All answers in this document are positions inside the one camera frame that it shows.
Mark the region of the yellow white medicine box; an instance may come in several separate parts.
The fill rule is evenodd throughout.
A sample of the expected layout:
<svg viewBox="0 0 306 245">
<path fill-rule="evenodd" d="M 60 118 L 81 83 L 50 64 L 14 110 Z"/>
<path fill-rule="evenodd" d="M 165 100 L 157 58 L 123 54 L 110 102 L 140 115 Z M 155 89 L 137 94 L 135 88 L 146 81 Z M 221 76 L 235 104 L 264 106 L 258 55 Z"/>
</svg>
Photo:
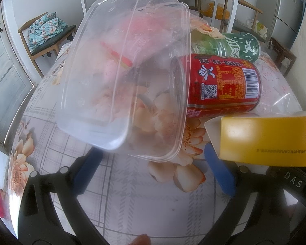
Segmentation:
<svg viewBox="0 0 306 245">
<path fill-rule="evenodd" d="M 306 112 L 259 117 L 222 116 L 204 124 L 221 160 L 238 163 L 306 167 Z"/>
</svg>

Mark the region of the clear plastic food container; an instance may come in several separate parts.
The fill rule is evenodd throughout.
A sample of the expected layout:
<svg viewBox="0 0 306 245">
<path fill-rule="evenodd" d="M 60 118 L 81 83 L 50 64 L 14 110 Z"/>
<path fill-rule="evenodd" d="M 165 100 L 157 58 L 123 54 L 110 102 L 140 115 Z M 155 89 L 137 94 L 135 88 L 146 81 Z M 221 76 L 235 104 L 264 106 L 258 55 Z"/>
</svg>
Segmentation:
<svg viewBox="0 0 306 245">
<path fill-rule="evenodd" d="M 185 109 L 166 100 L 171 62 L 191 54 L 178 0 L 97 0 L 63 67 L 56 121 L 104 151 L 166 162 L 181 149 Z"/>
</svg>

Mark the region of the clear printed plastic bag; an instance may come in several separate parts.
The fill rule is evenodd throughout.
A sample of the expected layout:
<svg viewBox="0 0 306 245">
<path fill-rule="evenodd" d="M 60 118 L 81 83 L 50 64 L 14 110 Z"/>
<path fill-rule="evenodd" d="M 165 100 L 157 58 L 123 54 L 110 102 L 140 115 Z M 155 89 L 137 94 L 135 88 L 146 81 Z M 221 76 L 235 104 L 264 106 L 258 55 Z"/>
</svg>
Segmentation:
<svg viewBox="0 0 306 245">
<path fill-rule="evenodd" d="M 279 95 L 277 92 L 261 95 L 258 105 L 252 110 L 257 115 L 291 115 L 302 111 L 294 94 Z"/>
</svg>

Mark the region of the red drink can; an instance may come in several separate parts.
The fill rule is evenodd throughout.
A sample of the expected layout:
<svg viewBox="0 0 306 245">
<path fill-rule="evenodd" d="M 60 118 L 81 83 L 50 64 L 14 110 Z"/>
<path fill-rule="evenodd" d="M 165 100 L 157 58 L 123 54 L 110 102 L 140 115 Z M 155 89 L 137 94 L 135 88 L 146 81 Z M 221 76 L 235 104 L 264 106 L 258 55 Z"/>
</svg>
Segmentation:
<svg viewBox="0 0 306 245">
<path fill-rule="evenodd" d="M 172 87 L 166 100 L 185 109 L 189 118 L 221 116 L 253 110 L 262 83 L 256 66 L 244 59 L 190 54 L 171 62 Z"/>
</svg>

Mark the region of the green label plastic bottle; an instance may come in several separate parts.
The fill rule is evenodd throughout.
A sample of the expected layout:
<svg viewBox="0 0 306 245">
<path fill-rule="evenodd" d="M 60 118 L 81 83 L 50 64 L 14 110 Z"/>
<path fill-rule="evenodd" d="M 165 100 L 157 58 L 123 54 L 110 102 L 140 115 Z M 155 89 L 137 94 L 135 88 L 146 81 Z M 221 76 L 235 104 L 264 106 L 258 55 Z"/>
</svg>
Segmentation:
<svg viewBox="0 0 306 245">
<path fill-rule="evenodd" d="M 193 32 L 192 52 L 217 55 L 256 62 L 260 57 L 260 43 L 250 33 L 222 33 L 223 38 L 212 38 L 207 34 Z"/>
</svg>

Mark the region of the floral plastic tablecloth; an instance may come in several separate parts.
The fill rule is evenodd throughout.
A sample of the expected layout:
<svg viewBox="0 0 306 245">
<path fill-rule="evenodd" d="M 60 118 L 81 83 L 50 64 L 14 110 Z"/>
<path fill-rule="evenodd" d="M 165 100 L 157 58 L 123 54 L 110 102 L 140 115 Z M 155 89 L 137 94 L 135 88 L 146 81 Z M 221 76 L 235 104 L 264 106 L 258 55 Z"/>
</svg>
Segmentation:
<svg viewBox="0 0 306 245">
<path fill-rule="evenodd" d="M 40 193 L 35 186 L 23 192 L 32 172 L 50 176 L 90 148 L 56 125 L 57 77 L 67 54 L 63 48 L 32 95 L 11 151 L 9 208 L 22 244 L 55 244 L 60 235 L 77 241 L 51 182 L 41 184 Z M 209 138 L 203 124 L 204 118 L 187 119 L 179 155 L 169 163 L 102 154 L 78 201 L 108 242 L 122 244 L 148 233 L 155 244 L 194 244 L 211 228 L 229 197 L 204 159 Z"/>
</svg>

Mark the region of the wooden chair with cushion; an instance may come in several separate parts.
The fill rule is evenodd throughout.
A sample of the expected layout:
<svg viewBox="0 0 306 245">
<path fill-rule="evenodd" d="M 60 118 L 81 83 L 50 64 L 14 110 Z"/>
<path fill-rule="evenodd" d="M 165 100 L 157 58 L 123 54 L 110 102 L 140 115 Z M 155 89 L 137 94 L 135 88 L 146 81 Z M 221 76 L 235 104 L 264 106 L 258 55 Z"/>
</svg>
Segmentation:
<svg viewBox="0 0 306 245">
<path fill-rule="evenodd" d="M 40 77 L 44 77 L 43 72 L 41 71 L 40 67 L 38 66 L 36 59 L 38 59 L 40 56 L 44 56 L 45 54 L 54 51 L 54 53 L 56 55 L 59 54 L 60 52 L 60 44 L 64 41 L 64 40 L 69 40 L 72 41 L 73 40 L 73 36 L 76 34 L 77 32 L 77 28 L 75 25 L 71 25 L 68 27 L 60 34 L 57 34 L 56 36 L 52 37 L 51 39 L 49 39 L 47 42 L 45 42 L 43 45 L 39 46 L 33 53 L 30 52 L 29 47 L 27 45 L 27 32 L 28 32 L 28 28 L 30 27 L 31 24 L 33 24 L 33 22 L 35 22 L 37 19 L 39 19 L 41 16 L 45 15 L 47 12 L 31 19 L 28 20 L 26 23 L 24 23 L 19 29 L 18 29 L 18 33 L 21 37 L 21 41 L 23 43 L 23 46 L 32 62 L 32 64 L 34 65 L 36 71 L 39 73 Z"/>
</svg>

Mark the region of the small dark wooden stool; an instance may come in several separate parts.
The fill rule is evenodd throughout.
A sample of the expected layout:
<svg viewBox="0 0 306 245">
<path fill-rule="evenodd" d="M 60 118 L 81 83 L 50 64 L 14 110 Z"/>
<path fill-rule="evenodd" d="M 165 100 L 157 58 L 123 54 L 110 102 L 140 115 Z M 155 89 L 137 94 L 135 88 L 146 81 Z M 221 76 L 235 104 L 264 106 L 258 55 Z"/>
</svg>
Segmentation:
<svg viewBox="0 0 306 245">
<path fill-rule="evenodd" d="M 284 72 L 284 77 L 286 77 L 296 61 L 296 56 L 286 46 L 282 45 L 273 37 L 270 37 L 270 41 L 272 42 L 273 50 L 277 53 L 277 57 L 274 61 L 275 65 L 280 69 L 280 66 L 285 58 L 290 61 Z"/>
</svg>

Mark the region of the floral blue cloth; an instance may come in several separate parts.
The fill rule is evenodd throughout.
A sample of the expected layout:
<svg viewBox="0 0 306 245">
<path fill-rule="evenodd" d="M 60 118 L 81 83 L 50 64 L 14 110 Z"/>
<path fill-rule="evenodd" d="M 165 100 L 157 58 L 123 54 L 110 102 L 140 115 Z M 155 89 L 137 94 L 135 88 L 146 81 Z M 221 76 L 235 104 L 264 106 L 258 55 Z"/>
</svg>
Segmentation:
<svg viewBox="0 0 306 245">
<path fill-rule="evenodd" d="M 52 37 L 62 33 L 68 24 L 56 17 L 56 12 L 46 13 L 30 25 L 27 32 L 27 45 L 31 53 Z"/>
</svg>

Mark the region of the wooden chair dark seat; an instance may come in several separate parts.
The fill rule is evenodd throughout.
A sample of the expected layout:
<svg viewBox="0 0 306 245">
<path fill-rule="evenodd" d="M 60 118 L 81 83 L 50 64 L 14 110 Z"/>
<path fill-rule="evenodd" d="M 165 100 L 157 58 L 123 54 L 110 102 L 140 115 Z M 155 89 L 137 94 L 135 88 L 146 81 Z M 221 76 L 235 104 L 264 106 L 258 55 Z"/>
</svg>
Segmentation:
<svg viewBox="0 0 306 245">
<path fill-rule="evenodd" d="M 228 27 L 230 15 L 227 14 L 227 9 L 229 1 L 232 0 L 224 1 L 221 16 L 221 25 L 219 27 L 220 32 L 225 32 Z M 258 16 L 262 15 L 263 11 L 245 0 L 239 0 L 238 6 L 239 12 L 235 16 L 232 32 L 250 33 L 255 36 L 259 41 L 265 42 L 265 39 L 267 37 L 267 29 L 264 28 L 263 24 L 259 24 L 258 22 Z"/>
</svg>

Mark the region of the white refrigerator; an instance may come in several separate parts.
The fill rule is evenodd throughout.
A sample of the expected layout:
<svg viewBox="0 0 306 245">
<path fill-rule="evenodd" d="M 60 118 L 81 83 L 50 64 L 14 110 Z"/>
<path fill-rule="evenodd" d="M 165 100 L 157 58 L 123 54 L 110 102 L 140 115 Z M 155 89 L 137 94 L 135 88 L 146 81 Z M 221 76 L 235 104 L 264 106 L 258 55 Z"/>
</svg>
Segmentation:
<svg viewBox="0 0 306 245">
<path fill-rule="evenodd" d="M 263 11 L 258 21 L 267 28 L 266 38 L 274 38 L 290 49 L 298 35 L 305 11 L 305 0 L 257 0 Z"/>
</svg>

